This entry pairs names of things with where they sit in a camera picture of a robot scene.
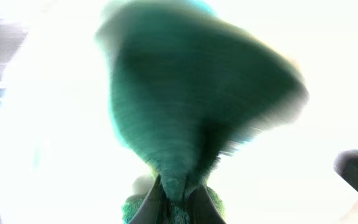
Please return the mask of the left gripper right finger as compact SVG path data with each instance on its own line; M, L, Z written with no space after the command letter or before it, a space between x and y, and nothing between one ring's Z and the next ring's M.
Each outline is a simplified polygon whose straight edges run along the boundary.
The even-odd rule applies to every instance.
M190 223L226 224L204 185L195 189L190 195Z

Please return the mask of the green yellow sponge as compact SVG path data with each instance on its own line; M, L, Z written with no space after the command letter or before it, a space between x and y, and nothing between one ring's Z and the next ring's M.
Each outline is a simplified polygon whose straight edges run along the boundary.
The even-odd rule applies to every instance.
M231 142L294 122L308 101L285 57L191 2L126 2L95 38L114 128L161 176L163 223L190 223L191 193Z

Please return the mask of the white plate top blue stain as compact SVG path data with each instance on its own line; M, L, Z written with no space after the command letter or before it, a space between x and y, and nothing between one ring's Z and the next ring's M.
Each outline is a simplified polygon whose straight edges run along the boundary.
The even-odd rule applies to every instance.
M0 87L3 223L121 223L146 166L108 122L93 34L120 1L0 1L13 41ZM299 68L311 98L293 124L262 126L222 156L209 185L229 223L358 223L333 169L358 148L358 1L198 1Z

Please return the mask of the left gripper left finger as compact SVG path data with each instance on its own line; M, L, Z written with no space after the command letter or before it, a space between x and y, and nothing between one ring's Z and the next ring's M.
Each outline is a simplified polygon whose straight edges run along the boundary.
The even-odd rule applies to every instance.
M128 224L161 224L165 219L166 206L167 198L161 184L161 176L158 176Z

